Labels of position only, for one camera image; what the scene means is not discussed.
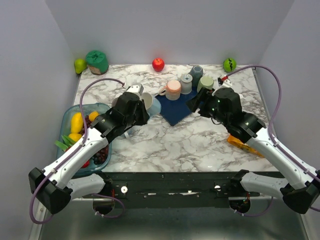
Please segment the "light blue faceted mug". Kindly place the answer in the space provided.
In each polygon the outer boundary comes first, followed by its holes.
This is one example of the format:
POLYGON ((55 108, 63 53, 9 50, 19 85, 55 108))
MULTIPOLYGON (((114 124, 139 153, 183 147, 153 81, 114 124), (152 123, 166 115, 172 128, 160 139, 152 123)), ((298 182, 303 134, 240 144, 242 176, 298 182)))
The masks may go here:
POLYGON ((145 109, 151 118, 161 112, 161 103, 150 93, 144 92, 141 95, 141 98, 143 99, 145 109))

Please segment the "grey mug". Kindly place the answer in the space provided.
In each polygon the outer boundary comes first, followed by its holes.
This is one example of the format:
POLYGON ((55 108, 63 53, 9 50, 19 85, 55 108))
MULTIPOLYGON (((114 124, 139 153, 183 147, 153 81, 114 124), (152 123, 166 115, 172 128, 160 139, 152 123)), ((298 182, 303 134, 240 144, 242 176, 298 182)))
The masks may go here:
POLYGON ((189 73, 184 73, 180 77, 181 94, 187 95, 192 91, 193 77, 189 73))

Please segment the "light green mug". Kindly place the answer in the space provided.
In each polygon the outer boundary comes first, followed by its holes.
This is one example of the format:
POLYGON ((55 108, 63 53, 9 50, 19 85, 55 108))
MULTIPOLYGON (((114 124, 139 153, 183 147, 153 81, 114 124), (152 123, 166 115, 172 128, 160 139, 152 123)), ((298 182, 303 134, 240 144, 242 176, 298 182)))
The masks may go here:
POLYGON ((202 88, 212 89, 214 85, 214 79, 211 76, 202 76, 197 85, 197 92, 199 93, 202 88))

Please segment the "pink ceramic mug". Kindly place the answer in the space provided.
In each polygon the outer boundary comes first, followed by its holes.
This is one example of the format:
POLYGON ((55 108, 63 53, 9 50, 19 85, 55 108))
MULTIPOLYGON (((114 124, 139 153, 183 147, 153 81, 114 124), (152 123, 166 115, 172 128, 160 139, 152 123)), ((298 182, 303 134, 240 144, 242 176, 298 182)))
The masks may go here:
POLYGON ((159 91, 160 96, 165 96, 170 101, 176 101, 181 95, 181 83, 178 80, 170 80, 159 91))

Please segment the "blue white gradient mug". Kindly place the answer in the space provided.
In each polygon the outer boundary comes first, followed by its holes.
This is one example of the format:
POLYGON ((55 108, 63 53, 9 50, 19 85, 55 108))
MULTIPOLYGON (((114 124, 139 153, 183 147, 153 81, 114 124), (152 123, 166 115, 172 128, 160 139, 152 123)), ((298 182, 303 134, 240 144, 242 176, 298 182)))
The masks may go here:
POLYGON ((127 130, 123 135, 125 138, 129 139, 132 134, 132 129, 127 130))

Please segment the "purple ceramic mug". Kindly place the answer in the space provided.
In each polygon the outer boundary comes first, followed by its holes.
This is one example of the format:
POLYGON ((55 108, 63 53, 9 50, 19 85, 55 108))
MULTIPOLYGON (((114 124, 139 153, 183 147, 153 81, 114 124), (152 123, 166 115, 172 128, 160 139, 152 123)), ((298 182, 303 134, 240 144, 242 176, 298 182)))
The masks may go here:
POLYGON ((112 108, 114 108, 114 107, 116 106, 118 99, 119 99, 119 98, 116 97, 116 98, 112 101, 112 103, 111 103, 111 107, 112 107, 112 108))

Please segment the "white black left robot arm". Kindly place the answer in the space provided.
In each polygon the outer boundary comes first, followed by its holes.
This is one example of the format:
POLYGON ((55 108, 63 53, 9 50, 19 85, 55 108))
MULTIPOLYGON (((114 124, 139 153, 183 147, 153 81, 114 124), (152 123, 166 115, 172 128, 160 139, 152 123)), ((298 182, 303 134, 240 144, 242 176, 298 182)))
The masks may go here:
POLYGON ((60 158, 45 169, 35 167, 29 172, 33 196, 51 214, 59 213, 75 193, 69 181, 87 160, 133 126, 147 124, 149 118, 140 94, 124 92, 115 106, 99 115, 86 134, 60 158))

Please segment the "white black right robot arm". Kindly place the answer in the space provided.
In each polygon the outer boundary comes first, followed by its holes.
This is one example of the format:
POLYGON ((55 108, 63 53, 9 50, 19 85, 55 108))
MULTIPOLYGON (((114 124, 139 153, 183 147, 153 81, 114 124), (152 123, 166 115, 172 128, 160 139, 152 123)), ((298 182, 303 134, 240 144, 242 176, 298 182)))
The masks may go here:
POLYGON ((239 171, 230 183, 234 195, 256 192, 275 197, 299 214, 305 214, 312 207, 320 195, 318 171, 299 158, 292 160, 294 154, 268 133, 265 123, 242 110, 240 96, 232 88, 203 88, 186 105, 191 112, 222 124, 229 134, 262 154, 283 176, 275 178, 239 171))

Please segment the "dark teal mug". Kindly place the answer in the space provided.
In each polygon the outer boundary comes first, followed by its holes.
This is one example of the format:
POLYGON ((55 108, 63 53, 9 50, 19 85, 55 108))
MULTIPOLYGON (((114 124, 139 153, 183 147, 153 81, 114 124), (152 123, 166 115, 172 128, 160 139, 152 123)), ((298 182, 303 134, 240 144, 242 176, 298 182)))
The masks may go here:
POLYGON ((192 81, 193 82, 197 82, 203 76, 204 71, 203 71, 203 68, 200 65, 194 65, 191 68, 189 74, 192 76, 192 81))

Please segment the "dark blue mat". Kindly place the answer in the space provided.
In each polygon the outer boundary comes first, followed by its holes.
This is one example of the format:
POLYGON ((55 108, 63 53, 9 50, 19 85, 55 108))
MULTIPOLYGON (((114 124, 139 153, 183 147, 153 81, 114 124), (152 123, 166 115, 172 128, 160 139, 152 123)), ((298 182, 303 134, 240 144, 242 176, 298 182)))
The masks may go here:
MULTIPOLYGON (((180 121, 188 117, 191 113, 198 113, 200 115, 200 107, 203 102, 199 105, 195 112, 191 112, 186 105, 186 102, 196 96, 198 92, 195 88, 192 89, 189 94, 181 94, 178 100, 168 100, 165 96, 157 95, 156 99, 161 104, 160 115, 173 127, 180 121)), ((212 96, 213 89, 207 89, 207 97, 212 96)), ((211 119, 212 123, 219 125, 217 121, 211 119)))

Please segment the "small yellow toy lemon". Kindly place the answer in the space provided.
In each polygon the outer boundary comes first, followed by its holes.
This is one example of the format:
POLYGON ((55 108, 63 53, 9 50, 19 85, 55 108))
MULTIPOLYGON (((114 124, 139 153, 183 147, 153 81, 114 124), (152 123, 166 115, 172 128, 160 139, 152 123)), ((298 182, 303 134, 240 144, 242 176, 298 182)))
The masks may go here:
POLYGON ((93 122, 97 116, 99 116, 99 112, 98 111, 93 111, 88 115, 88 119, 90 122, 93 122))

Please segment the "orange snack bag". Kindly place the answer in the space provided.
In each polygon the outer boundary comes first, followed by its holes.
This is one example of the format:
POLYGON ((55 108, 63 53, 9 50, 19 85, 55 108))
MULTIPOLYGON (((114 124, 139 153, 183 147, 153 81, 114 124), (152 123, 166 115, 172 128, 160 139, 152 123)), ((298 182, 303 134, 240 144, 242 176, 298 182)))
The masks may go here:
POLYGON ((247 145, 246 143, 243 143, 242 141, 240 141, 238 138, 229 135, 229 137, 227 138, 227 142, 235 147, 237 147, 238 149, 241 149, 245 152, 257 155, 261 158, 263 158, 264 156, 262 154, 260 154, 257 150, 255 150, 254 148, 250 147, 249 145, 247 145))

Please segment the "red toy apple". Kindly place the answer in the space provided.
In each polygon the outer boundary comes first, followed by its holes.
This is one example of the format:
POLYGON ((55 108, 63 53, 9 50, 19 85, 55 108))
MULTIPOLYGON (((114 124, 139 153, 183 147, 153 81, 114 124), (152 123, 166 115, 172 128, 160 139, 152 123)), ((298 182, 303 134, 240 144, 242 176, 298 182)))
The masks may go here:
POLYGON ((155 58, 151 65, 156 72, 161 72, 165 67, 165 61, 162 58, 155 58))

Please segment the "dark red toy grapes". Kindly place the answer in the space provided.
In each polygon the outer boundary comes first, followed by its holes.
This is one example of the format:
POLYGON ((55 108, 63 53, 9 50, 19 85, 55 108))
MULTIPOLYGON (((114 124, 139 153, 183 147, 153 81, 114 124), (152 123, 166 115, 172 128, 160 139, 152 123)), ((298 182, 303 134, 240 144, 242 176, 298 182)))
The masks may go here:
MULTIPOLYGON (((89 121, 89 115, 85 116, 85 122, 86 122, 87 128, 89 128, 90 124, 92 123, 92 122, 89 121)), ((106 162, 108 155, 109 155, 109 147, 106 146, 105 148, 103 148, 100 151, 98 151, 97 153, 95 153, 89 159, 89 162, 93 163, 95 165, 101 165, 101 164, 106 162)))

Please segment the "yellow toy mango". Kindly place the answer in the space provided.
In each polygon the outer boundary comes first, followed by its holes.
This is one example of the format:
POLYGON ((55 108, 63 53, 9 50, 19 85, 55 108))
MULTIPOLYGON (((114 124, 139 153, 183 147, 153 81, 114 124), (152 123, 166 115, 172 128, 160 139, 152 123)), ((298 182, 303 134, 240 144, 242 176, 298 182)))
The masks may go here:
POLYGON ((80 112, 76 112, 71 120, 70 120, 70 132, 72 134, 78 134, 81 132, 84 126, 82 114, 80 112))

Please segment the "teal plastic fruit bin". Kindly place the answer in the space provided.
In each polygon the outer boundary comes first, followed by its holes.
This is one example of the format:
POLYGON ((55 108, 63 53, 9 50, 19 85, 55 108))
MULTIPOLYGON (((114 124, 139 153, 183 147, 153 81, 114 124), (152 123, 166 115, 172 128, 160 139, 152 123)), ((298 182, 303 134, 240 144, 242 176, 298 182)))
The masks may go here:
MULTIPOLYGON (((93 103, 82 105, 84 116, 86 118, 87 126, 89 125, 89 115, 97 111, 99 114, 103 114, 110 109, 110 107, 104 103, 93 103)), ((58 141, 67 145, 63 136, 68 136, 71 133, 71 119, 74 114, 80 112, 79 105, 70 107, 63 115, 60 134, 58 141)), ((102 171, 111 159, 112 144, 110 143, 105 148, 101 149, 94 156, 92 156, 75 174, 74 178, 85 177, 90 174, 102 171)))

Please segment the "red toy dragon fruit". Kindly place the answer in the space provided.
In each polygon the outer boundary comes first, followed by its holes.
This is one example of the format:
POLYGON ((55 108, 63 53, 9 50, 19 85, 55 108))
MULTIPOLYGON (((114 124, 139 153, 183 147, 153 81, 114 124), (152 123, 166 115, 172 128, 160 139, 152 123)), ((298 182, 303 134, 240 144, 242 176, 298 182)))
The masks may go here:
POLYGON ((83 166, 82 168, 87 168, 90 165, 90 161, 88 160, 83 166))

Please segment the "green toy pear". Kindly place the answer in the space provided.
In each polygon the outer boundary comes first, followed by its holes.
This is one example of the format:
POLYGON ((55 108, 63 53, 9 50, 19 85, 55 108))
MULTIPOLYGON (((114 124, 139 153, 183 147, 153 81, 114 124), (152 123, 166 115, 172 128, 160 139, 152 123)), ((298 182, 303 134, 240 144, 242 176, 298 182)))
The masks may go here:
POLYGON ((76 74, 81 74, 87 68, 87 62, 82 59, 78 58, 74 61, 74 70, 76 74))

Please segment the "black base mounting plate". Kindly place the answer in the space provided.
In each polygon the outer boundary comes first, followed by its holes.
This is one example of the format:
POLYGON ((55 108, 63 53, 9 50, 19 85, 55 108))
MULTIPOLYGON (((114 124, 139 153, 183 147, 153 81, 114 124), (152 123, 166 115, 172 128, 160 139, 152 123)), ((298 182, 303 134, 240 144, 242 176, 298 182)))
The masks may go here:
POLYGON ((104 196, 127 209, 228 208, 247 192, 232 182, 235 172, 101 172, 104 196))

